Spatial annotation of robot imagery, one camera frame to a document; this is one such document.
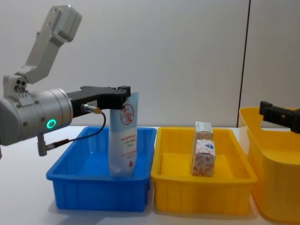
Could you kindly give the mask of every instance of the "blue plastic bin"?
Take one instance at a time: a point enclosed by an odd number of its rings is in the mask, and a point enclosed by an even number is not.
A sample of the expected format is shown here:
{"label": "blue plastic bin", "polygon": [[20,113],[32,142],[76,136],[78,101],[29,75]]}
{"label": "blue plastic bin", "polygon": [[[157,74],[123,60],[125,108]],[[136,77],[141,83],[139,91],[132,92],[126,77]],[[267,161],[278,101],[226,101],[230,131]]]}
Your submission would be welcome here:
{"label": "blue plastic bin", "polygon": [[[96,132],[99,127],[87,127],[78,137]],[[109,175],[109,129],[100,134],[74,141],[47,172],[53,181],[56,205],[59,209],[144,211],[154,142],[154,128],[137,129],[137,161],[133,177]]]}

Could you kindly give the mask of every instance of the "black cable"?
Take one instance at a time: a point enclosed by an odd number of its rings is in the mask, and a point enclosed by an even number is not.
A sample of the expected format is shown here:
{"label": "black cable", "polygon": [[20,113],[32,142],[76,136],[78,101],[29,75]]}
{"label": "black cable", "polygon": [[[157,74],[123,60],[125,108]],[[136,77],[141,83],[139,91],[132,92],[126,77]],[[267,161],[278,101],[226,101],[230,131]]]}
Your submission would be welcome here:
{"label": "black cable", "polygon": [[50,148],[49,150],[55,149],[55,148],[57,148],[57,147],[59,147],[59,146],[62,146],[62,145],[64,145],[64,144],[67,144],[67,143],[69,143],[69,142],[79,141],[79,140],[82,140],[82,139],[85,139],[85,138],[88,138],[88,137],[92,137],[92,136],[94,136],[94,135],[99,134],[99,133],[104,129],[104,127],[105,127],[105,125],[106,125],[106,116],[105,116],[104,112],[101,112],[101,114],[103,115],[103,125],[102,125],[102,127],[101,127],[97,132],[95,132],[95,133],[93,133],[93,134],[90,134],[90,135],[83,136],[83,137],[77,137],[77,138],[74,138],[74,139],[71,139],[71,140],[69,140],[69,139],[64,139],[64,140],[61,140],[61,141],[59,141],[59,142],[53,142],[52,144],[49,144],[49,145],[48,145],[48,146],[53,146],[53,147]]}
{"label": "black cable", "polygon": [[106,116],[105,116],[104,112],[101,112],[101,114],[103,115],[103,125],[102,125],[102,127],[101,127],[97,132],[95,132],[95,133],[93,133],[93,134],[91,134],[91,135],[86,135],[86,136],[83,136],[83,137],[74,138],[74,139],[72,139],[72,140],[70,140],[70,141],[71,141],[71,142],[72,142],[72,141],[78,141],[78,140],[82,140],[82,139],[85,139],[85,138],[88,138],[88,137],[92,137],[92,136],[94,136],[94,135],[99,134],[99,133],[104,129],[105,124],[106,124]]}

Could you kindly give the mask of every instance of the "white pouch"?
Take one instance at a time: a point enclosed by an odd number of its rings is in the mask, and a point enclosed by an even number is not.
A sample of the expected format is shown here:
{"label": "white pouch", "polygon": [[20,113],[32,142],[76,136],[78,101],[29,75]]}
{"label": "white pouch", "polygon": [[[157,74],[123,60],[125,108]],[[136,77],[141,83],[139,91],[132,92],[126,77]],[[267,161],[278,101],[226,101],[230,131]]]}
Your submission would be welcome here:
{"label": "white pouch", "polygon": [[110,110],[109,172],[133,176],[136,162],[138,93],[131,93],[122,110]]}

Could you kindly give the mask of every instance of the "yellow plastic bin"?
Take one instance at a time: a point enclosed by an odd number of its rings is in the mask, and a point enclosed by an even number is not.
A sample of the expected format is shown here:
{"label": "yellow plastic bin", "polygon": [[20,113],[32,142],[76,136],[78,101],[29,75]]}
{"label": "yellow plastic bin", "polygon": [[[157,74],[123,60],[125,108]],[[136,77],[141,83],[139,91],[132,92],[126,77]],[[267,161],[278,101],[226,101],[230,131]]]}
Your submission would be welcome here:
{"label": "yellow plastic bin", "polygon": [[252,196],[266,217],[300,223],[300,135],[261,129],[259,108],[240,109],[240,140],[258,177]]}
{"label": "yellow plastic bin", "polygon": [[158,210],[245,214],[257,182],[234,133],[213,129],[216,147],[212,177],[191,175],[194,128],[158,129],[151,178]]}

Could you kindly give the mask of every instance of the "small carton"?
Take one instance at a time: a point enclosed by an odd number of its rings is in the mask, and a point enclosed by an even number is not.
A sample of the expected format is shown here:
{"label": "small carton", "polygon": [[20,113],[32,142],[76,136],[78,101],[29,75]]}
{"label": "small carton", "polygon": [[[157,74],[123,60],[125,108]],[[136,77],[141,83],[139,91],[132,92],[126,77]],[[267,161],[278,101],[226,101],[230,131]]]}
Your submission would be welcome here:
{"label": "small carton", "polygon": [[197,140],[192,162],[193,176],[211,177],[216,159],[215,143],[212,140]]}
{"label": "small carton", "polygon": [[206,139],[212,140],[213,138],[213,131],[210,123],[205,122],[196,122],[195,123],[195,133],[196,133],[196,140],[197,139]]}
{"label": "small carton", "polygon": [[196,142],[197,140],[212,140],[213,138],[213,131],[210,123],[206,122],[196,122],[195,123],[195,136],[194,136],[194,143],[192,148],[192,157],[191,157],[191,173],[193,173],[193,163],[195,160],[195,151],[196,151]]}

